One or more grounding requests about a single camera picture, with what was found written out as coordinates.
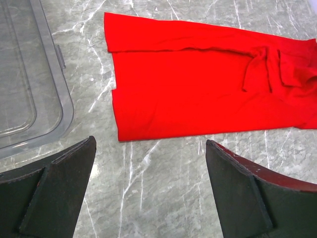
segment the marble countertop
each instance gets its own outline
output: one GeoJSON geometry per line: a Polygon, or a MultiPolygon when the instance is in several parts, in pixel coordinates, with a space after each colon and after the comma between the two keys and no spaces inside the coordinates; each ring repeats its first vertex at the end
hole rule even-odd
{"type": "Polygon", "coordinates": [[[103,28],[108,11],[316,38],[317,15],[308,0],[42,0],[42,4],[65,59],[74,121],[60,141],[2,160],[0,170],[23,166],[93,135],[97,154],[75,238],[221,238],[205,161],[207,139],[276,172],[317,183],[314,130],[119,143],[110,93],[115,76],[103,28]]]}

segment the red t-shirt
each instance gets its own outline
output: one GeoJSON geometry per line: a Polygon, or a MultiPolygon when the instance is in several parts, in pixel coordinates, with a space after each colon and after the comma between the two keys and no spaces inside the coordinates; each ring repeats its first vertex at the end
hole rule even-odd
{"type": "Polygon", "coordinates": [[[317,43],[105,13],[119,141],[317,128],[317,43]]]}

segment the plastic container lid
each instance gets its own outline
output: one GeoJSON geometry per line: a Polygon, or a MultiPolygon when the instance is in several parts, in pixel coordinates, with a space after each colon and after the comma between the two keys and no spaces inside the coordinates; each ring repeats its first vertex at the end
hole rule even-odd
{"type": "Polygon", "coordinates": [[[0,0],[0,159],[60,138],[74,114],[39,0],[0,0]]]}

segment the transparent lid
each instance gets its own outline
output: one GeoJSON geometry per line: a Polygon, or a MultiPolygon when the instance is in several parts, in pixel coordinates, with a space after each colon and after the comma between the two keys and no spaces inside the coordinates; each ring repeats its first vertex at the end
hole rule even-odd
{"type": "Polygon", "coordinates": [[[0,159],[57,140],[73,105],[39,0],[0,0],[0,159]]]}

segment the red cloth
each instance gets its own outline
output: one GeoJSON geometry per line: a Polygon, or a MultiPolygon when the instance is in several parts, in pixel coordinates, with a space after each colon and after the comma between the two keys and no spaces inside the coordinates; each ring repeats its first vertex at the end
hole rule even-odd
{"type": "Polygon", "coordinates": [[[317,43],[105,13],[119,141],[317,128],[317,43]]]}

